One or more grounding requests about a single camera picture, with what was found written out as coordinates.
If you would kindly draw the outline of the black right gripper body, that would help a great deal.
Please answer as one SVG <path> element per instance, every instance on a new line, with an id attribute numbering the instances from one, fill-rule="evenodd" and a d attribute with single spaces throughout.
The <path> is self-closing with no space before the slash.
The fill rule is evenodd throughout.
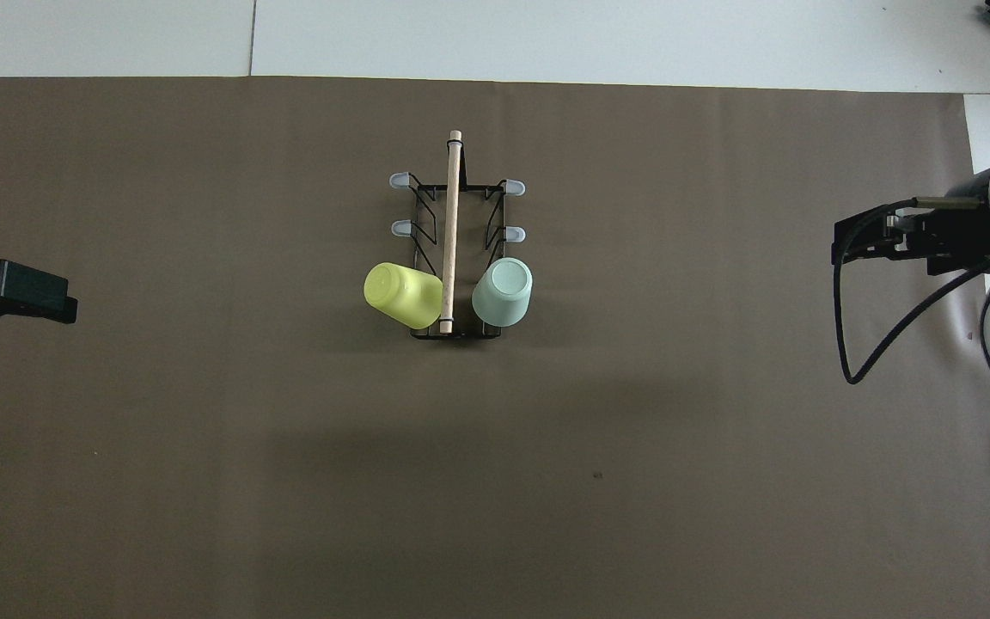
<path id="1" fill-rule="evenodd" d="M 975 199 L 973 209 L 935 209 L 927 217 L 925 231 L 930 236 L 958 236 L 982 242 L 990 248 L 990 168 L 975 174 L 973 179 L 952 188 L 950 199 Z"/>

